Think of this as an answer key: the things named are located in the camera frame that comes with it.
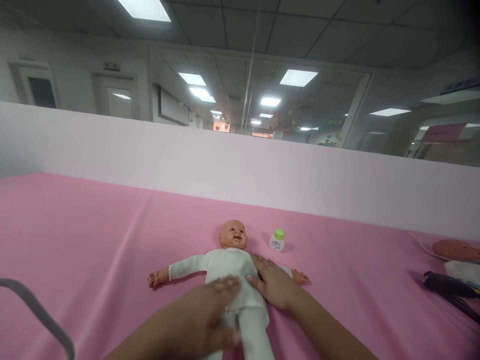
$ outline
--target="small bottle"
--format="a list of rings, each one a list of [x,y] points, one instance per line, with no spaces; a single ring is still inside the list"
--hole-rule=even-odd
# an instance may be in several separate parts
[[[281,252],[285,246],[285,233],[282,229],[276,229],[275,233],[270,238],[270,247],[272,250]]]

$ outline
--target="pink table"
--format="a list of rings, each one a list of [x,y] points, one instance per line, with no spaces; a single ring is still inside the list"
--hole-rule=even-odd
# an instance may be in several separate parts
[[[77,359],[99,359],[203,275],[157,291],[147,276],[217,247],[241,220],[250,252],[309,275],[306,289],[379,359],[478,359],[479,327],[418,283],[442,271],[407,232],[298,212],[33,174],[0,179],[0,276],[33,290],[71,336]],[[275,253],[268,239],[285,231]],[[0,288],[0,359],[64,359],[24,304]],[[317,359],[298,326],[270,308],[278,360]]]

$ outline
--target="white partition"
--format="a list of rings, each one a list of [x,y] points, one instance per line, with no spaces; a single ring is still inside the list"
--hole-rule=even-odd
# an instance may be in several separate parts
[[[35,172],[480,234],[478,168],[0,102],[0,176]]]

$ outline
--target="doll head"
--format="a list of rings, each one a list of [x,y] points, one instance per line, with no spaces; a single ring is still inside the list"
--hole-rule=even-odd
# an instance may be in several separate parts
[[[218,241],[222,249],[245,249],[249,240],[247,239],[245,226],[238,220],[229,220],[222,225],[220,234],[218,234]]]
[[[435,254],[447,259],[480,262],[480,249],[471,246],[468,242],[443,239],[435,242],[431,247]]]

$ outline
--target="white long-sleeve onesie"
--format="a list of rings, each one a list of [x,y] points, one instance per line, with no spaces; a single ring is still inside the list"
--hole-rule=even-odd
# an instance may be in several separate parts
[[[292,276],[291,269],[283,269]],[[248,274],[259,275],[250,254],[235,247],[212,250],[205,255],[194,255],[171,264],[168,276],[174,280],[199,271],[206,271],[206,284],[228,275],[240,277],[240,293],[225,309],[223,320],[230,326],[237,321],[246,360],[274,359],[266,332],[269,315],[265,299],[246,279]],[[212,354],[209,359],[222,359],[222,352]]]

